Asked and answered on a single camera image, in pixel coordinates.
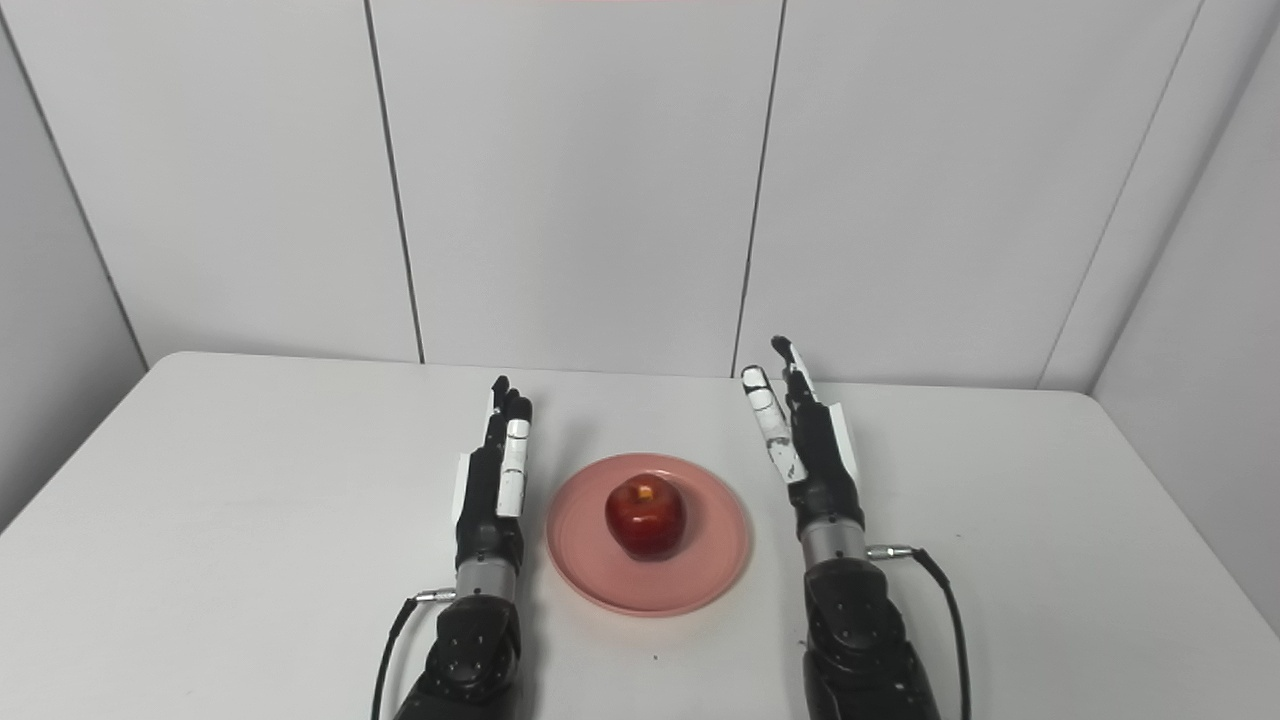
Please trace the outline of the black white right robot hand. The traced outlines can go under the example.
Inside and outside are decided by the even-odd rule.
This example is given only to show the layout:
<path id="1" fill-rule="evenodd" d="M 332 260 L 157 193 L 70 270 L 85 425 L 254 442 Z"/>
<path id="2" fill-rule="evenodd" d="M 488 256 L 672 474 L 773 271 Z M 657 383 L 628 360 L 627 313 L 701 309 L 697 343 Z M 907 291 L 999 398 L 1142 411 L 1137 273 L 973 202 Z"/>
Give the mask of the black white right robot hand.
<path id="1" fill-rule="evenodd" d="M 740 380 L 765 451 L 783 482 L 797 538 L 818 524 L 851 524 L 864 530 L 858 460 L 844 410 L 819 400 L 815 382 L 790 338 L 776 334 L 771 346 L 783 360 L 785 393 L 774 392 L 759 365 L 745 366 Z"/>

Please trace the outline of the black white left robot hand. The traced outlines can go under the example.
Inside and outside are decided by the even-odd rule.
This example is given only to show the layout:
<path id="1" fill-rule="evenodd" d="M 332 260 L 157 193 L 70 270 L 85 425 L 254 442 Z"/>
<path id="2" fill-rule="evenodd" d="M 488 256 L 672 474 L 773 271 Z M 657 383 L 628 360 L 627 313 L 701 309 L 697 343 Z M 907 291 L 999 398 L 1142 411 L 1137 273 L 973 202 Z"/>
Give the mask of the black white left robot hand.
<path id="1" fill-rule="evenodd" d="M 527 486 L 532 402 L 499 375 L 492 386 L 492 409 L 481 445 L 467 459 L 466 483 L 454 524 L 454 565 L 500 561 L 515 571 L 524 565 L 520 525 Z"/>

